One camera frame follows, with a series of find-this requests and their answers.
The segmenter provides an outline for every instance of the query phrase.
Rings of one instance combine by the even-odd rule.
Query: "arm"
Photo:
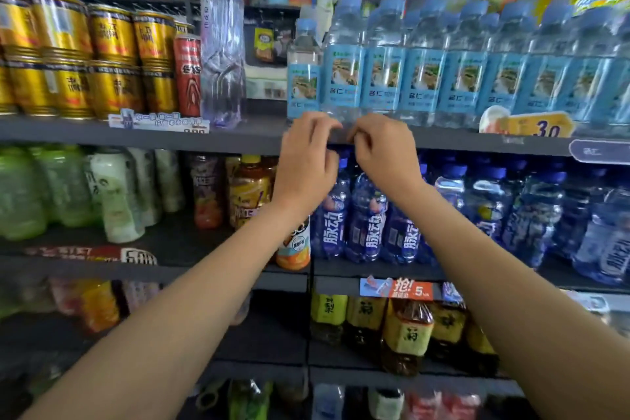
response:
[[[341,125],[307,114],[283,137],[273,201],[80,359],[23,420],[172,420],[260,271],[335,184]]]
[[[357,161],[427,239],[543,418],[630,412],[630,343],[500,248],[423,182],[413,135],[380,115],[351,133]]]

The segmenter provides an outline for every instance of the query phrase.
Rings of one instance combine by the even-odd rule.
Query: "blue bottle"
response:
[[[387,209],[388,199],[361,173],[352,192],[352,216],[345,246],[348,259],[367,263],[379,257]]]
[[[343,254],[344,229],[350,205],[348,152],[339,153],[339,174],[333,189],[311,216],[313,257],[335,259]]]
[[[569,28],[573,6],[553,0],[542,14],[512,111],[515,115],[553,111],[575,50]]]
[[[511,2],[501,12],[501,25],[493,37],[492,51],[488,55],[479,90],[477,126],[479,118],[489,107],[501,106],[509,112],[514,109],[516,92],[532,47],[532,34],[526,27],[530,11],[528,3]]]
[[[617,32],[620,45],[603,90],[595,101],[589,131],[594,135],[627,137],[630,126],[630,14]]]
[[[507,209],[502,185],[505,173],[502,167],[480,165],[472,185],[466,190],[468,219],[494,241],[499,239]]]
[[[441,168],[441,173],[434,182],[434,186],[438,193],[453,205],[459,212],[464,212],[466,201],[466,186],[464,185],[464,175],[466,174],[466,165],[445,164]],[[418,262],[421,264],[437,265],[437,259],[433,250],[424,240],[420,239],[420,248],[418,250]]]
[[[361,0],[340,0],[324,39],[321,110],[341,122],[360,115],[364,25]]]
[[[551,246],[562,216],[564,171],[544,171],[529,177],[501,236],[504,248],[537,269]]]
[[[420,165],[422,177],[427,173],[427,165]],[[388,218],[383,229],[381,258],[389,263],[408,264],[418,257],[420,231],[395,204],[391,203]]]
[[[315,41],[316,22],[298,18],[295,40],[287,49],[287,119],[300,118],[305,111],[319,110],[319,66],[321,49]]]
[[[444,71],[450,35],[442,23],[446,0],[426,0],[422,16],[406,42],[406,61],[396,118],[431,126]]]
[[[564,259],[570,260],[579,249],[593,206],[602,202],[608,192],[603,180],[605,174],[606,168],[582,165],[570,173],[563,185],[562,217],[552,239],[552,251]]]
[[[604,284],[624,280],[630,261],[630,177],[623,173],[605,201],[593,207],[573,268]]]
[[[467,2],[451,34],[435,112],[437,126],[474,128],[475,106],[491,42],[488,28],[481,23],[486,10],[487,0]]]
[[[405,34],[401,16],[405,0],[381,0],[366,31],[366,64],[361,93],[363,113],[391,114],[398,106],[405,69]]]
[[[499,14],[497,12],[487,13],[481,17],[481,23],[491,34],[496,34],[499,29]]]
[[[591,113],[603,89],[619,40],[612,34],[614,9],[609,6],[588,9],[578,19],[575,56],[560,88],[556,110],[566,111],[576,125],[576,133],[587,133]]]

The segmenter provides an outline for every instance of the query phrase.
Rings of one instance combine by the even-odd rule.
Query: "person's left arm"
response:
[[[295,121],[273,201],[100,340],[22,420],[175,418],[261,270],[335,184],[333,128],[341,124],[324,113]]]

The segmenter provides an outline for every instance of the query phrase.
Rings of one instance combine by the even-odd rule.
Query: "gold can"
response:
[[[31,0],[42,54],[48,58],[92,58],[88,11],[80,0]]]
[[[90,88],[85,60],[46,59],[46,73],[51,97],[57,102],[59,116],[89,120],[94,118],[94,95]]]
[[[150,112],[172,113],[179,110],[175,73],[171,68],[142,67],[142,81]]]
[[[50,76],[40,57],[7,56],[6,65],[15,102],[27,115],[56,116],[55,100],[49,91]]]
[[[142,64],[172,66],[175,19],[165,13],[140,11],[134,15],[134,27]]]
[[[28,0],[0,0],[0,44],[8,55],[39,55],[39,38]]]
[[[186,22],[180,22],[175,20],[175,28],[177,28],[178,34],[194,34],[195,26],[193,24],[187,24]]]
[[[88,11],[96,56],[101,60],[136,65],[138,46],[132,13],[102,4],[89,5]]]
[[[121,108],[144,112],[140,69],[137,66],[98,60],[90,62],[90,73],[97,118],[107,120],[109,114],[120,114]]]
[[[17,112],[9,69],[6,62],[0,58],[0,115],[12,115]]]

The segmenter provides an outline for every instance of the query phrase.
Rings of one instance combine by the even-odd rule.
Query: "forearm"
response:
[[[273,203],[95,345],[24,420],[172,420],[295,226]]]
[[[419,182],[410,191],[395,201],[539,412],[613,418],[630,411],[620,382],[630,371],[627,341],[500,248],[432,186]]]

